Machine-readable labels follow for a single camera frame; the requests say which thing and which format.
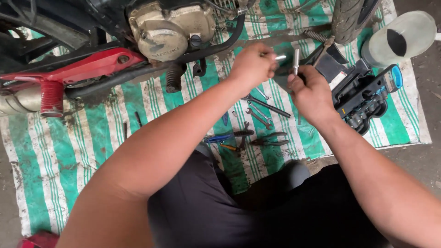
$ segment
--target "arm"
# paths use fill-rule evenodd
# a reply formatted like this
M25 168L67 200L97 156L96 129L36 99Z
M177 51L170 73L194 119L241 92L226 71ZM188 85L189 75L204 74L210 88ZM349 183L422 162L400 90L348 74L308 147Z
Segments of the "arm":
M263 44L245 48L226 80L130 136L78 196L57 247L152 247L148 198L231 106L273 77L275 57Z
M439 247L441 202L341 120L329 85L315 68L301 66L299 73L305 76L306 85L294 75L288 78L293 102L329 144L373 224L391 241Z

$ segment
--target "concrete floor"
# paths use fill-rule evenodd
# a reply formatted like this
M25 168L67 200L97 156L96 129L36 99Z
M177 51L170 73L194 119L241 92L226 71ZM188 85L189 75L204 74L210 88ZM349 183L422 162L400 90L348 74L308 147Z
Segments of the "concrete floor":
M441 3L437 0L394 0L396 11L401 15L408 11L423 10L435 18L441 28ZM436 41L425 53L412 58L422 106L433 144L391 148L380 152L415 176L441 199L441 41ZM312 172L335 163L334 158L308 162ZM4 150L0 148L0 248L16 247L21 238L20 218L15 198L11 165Z

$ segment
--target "motorcycle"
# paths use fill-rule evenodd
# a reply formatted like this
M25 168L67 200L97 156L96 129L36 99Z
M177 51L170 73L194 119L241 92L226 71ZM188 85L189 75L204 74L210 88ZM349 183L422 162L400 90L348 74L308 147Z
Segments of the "motorcycle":
M181 90L186 63L231 47L255 0L0 0L0 116L63 116L63 98L81 98L159 70ZM337 0L332 33L347 44L379 0ZM210 45L219 19L235 19L228 40ZM26 40L21 27L42 35ZM69 53L54 56L62 45Z

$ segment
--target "person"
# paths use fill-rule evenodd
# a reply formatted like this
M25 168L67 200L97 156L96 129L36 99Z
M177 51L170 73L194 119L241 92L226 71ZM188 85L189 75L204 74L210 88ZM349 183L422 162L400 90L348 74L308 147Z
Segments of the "person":
M299 67L305 81L288 78L292 100L339 165L265 210L226 193L216 163L195 147L274 76L275 56L261 43L244 48L225 80L131 135L81 191L57 247L441 247L440 201L342 121L309 65Z

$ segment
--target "black pants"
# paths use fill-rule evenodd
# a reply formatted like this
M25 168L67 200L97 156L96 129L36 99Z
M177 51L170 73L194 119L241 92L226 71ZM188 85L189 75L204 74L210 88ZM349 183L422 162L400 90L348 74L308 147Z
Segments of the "black pants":
M262 211L240 208L221 186L215 167L195 151L150 198L149 222L157 247L387 245L357 203L339 165L323 168L280 196L279 206Z

